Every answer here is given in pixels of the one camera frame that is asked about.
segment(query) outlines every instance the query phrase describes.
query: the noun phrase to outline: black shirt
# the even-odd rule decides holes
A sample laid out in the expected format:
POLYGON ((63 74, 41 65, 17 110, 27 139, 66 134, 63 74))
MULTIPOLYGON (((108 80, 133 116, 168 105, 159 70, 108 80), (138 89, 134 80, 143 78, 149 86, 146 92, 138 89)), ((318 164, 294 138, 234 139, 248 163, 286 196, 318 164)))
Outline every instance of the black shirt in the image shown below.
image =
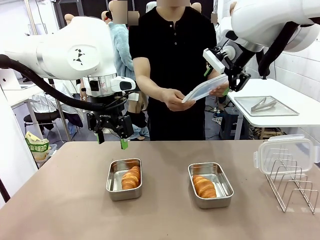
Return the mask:
MULTIPOLYGON (((163 19, 154 8, 139 19, 138 26, 129 28, 129 46, 132 59, 144 57, 150 62, 150 78, 162 88, 177 89, 187 95, 206 81, 207 70, 203 52, 217 45, 216 32, 211 21, 191 7, 186 7, 175 23, 163 19)), ((166 104, 149 98, 148 114, 185 124, 204 122, 205 100, 183 112, 172 112, 166 104)))

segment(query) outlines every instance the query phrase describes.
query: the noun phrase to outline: plastic lid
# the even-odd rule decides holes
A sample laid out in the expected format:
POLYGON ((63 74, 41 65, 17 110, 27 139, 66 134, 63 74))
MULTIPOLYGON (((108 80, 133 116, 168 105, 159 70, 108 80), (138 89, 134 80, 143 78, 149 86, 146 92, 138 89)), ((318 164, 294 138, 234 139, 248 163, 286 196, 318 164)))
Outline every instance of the plastic lid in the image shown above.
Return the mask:
POLYGON ((274 136, 254 153, 255 167, 264 174, 302 174, 316 160, 316 148, 303 134, 274 136))
POLYGON ((212 78, 208 81, 205 81, 198 86, 196 86, 185 98, 182 100, 182 103, 186 101, 197 101, 199 99, 209 96, 211 90, 216 89, 220 85, 228 81, 228 76, 222 74, 215 78, 212 78))

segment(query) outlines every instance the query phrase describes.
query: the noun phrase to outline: white wall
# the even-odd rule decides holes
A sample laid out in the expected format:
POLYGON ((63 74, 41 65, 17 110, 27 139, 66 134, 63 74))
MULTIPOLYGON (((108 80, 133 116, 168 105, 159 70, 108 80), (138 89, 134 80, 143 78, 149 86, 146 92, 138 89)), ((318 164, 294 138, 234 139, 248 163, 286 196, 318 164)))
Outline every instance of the white wall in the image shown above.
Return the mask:
MULTIPOLYGON (((41 24, 41 19, 35 0, 29 1, 34 23, 41 24)), ((45 0, 38 2, 42 21, 46 25, 48 33, 55 33, 58 30, 56 14, 52 2, 45 0)), ((25 2, 18 0, 11 3, 0 3, 0 34, 4 37, 21 37, 30 34, 30 24, 25 2)))
MULTIPOLYGON (((219 0, 223 3, 223 17, 229 16, 229 6, 234 0, 219 0)), ((259 78, 256 59, 248 64, 247 72, 252 78, 259 78)), ((307 49, 300 52, 284 52, 270 66, 269 78, 295 89, 320 102, 320 36, 307 49)), ((320 127, 286 128, 288 134, 305 134, 316 143, 320 143, 320 127)))
MULTIPOLYGON (((37 171, 14 112, 0 90, 0 178, 13 196, 37 171)), ((4 205, 0 199, 0 208, 4 205)))

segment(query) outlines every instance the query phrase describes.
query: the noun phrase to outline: tabletop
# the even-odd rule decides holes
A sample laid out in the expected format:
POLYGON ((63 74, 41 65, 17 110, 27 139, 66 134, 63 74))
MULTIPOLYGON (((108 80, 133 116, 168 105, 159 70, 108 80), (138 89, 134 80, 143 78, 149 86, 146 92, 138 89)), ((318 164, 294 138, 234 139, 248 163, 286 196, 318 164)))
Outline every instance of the tabletop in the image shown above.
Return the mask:
POLYGON ((320 126, 320 102, 273 79, 250 79, 239 92, 228 94, 234 105, 254 127, 320 126), (250 116, 235 97, 272 96, 299 113, 297 116, 250 116))
POLYGON ((31 86, 22 90, 4 90, 4 95, 11 107, 23 103, 25 100, 31 98, 33 95, 43 92, 38 86, 31 86))
MULTIPOLYGON (((283 213, 266 177, 253 165, 262 142, 68 142, 0 210, 0 240, 270 240, 317 239, 320 211, 301 195, 283 213), (110 163, 142 161, 142 196, 112 202, 110 163), (229 207, 200 209, 188 166, 216 162, 234 195, 229 207)), ((320 170, 308 173, 320 189, 320 170)))

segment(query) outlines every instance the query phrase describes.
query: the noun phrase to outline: croissant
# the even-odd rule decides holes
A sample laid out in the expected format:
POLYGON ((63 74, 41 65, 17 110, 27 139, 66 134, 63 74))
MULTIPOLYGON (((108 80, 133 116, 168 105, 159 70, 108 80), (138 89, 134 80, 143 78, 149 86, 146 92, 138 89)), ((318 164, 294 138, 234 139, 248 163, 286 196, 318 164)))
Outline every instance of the croissant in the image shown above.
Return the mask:
POLYGON ((127 171, 121 180, 121 185, 123 190, 135 189, 139 186, 140 182, 140 167, 134 166, 129 171, 127 171))
POLYGON ((192 181, 196 194, 200 198, 212 199, 217 197, 215 185, 209 179, 200 175, 193 175, 192 181))

